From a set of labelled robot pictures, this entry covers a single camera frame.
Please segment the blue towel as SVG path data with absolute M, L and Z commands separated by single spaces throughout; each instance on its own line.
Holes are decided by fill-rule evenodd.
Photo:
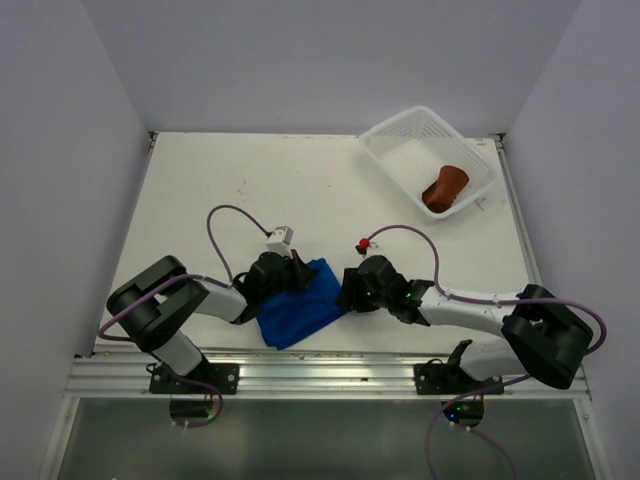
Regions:
M 269 300 L 257 316 L 267 346 L 287 349 L 346 314 L 336 304 L 341 284 L 325 258 L 311 260 L 317 272 L 303 292 L 284 292 Z

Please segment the brown orange towel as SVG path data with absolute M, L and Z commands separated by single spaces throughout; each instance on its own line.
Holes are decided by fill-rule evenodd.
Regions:
M 469 176 L 464 170 L 445 165 L 440 169 L 436 181 L 422 192 L 422 202 L 429 211 L 436 214 L 444 213 L 452 207 L 468 183 Z

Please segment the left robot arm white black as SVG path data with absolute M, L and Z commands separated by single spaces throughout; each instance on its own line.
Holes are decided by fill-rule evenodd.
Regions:
M 207 383 L 208 369 L 204 354 L 181 331 L 192 314 L 243 325 L 276 296 L 307 290 L 316 276 L 295 251 L 289 256 L 267 251 L 229 284 L 189 274 L 176 257 L 165 256 L 111 294 L 106 304 L 111 319 L 98 337 L 134 343 L 161 361 L 182 390 L 197 392 Z

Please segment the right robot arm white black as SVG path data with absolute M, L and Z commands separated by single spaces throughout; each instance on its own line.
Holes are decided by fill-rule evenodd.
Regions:
M 566 390 L 593 339 L 592 329 L 541 286 L 472 298 L 433 280 L 408 280 L 381 255 L 345 270 L 336 304 L 347 312 L 385 309 L 404 324 L 488 334 L 459 342 L 447 359 L 447 384 L 461 393 L 506 375 Z

